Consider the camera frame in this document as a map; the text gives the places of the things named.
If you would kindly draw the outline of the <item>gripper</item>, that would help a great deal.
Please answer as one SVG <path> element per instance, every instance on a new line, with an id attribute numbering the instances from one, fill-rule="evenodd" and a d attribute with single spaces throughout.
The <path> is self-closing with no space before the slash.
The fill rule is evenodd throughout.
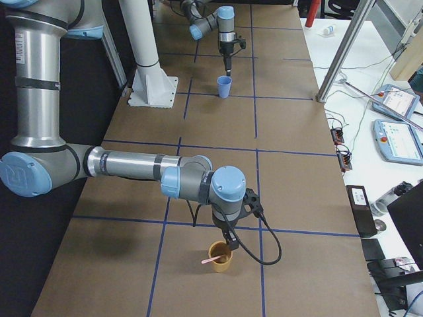
<path id="1" fill-rule="evenodd" d="M 232 57 L 234 52 L 234 45 L 237 36 L 236 32 L 220 32 L 219 33 L 219 52 L 223 57 L 223 63 L 226 75 L 231 75 L 232 71 Z"/>
<path id="2" fill-rule="evenodd" d="M 238 218 L 225 220 L 221 213 L 213 212 L 212 221 L 217 228 L 221 229 L 222 234 L 224 234 L 224 239 L 228 248 L 230 250 L 236 250 L 239 247 L 239 242 L 232 232 L 235 230 Z"/>

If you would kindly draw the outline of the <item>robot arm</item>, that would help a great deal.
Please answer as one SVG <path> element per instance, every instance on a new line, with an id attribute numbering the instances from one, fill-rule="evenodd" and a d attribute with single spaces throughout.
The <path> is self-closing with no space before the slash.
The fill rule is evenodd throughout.
<path id="1" fill-rule="evenodd" d="M 232 57 L 237 54 L 235 46 L 245 49 L 245 40 L 235 32 L 235 11 L 232 6 L 220 6 L 208 16 L 199 12 L 198 4 L 206 6 L 209 1 L 180 1 L 180 10 L 189 22 L 189 31 L 197 41 L 214 30 L 218 30 L 217 46 L 223 58 L 225 73 L 231 76 Z"/>
<path id="2" fill-rule="evenodd" d="M 15 30 L 18 133 L 1 157 L 1 181 L 35 197 L 86 177 L 158 181 L 163 195 L 210 205 L 212 220 L 231 250 L 241 240 L 239 219 L 250 213 L 245 175 L 234 166 L 214 169 L 209 158 L 109 151 L 71 144 L 59 134 L 60 40 L 98 40 L 106 19 L 100 1 L 5 1 Z"/>

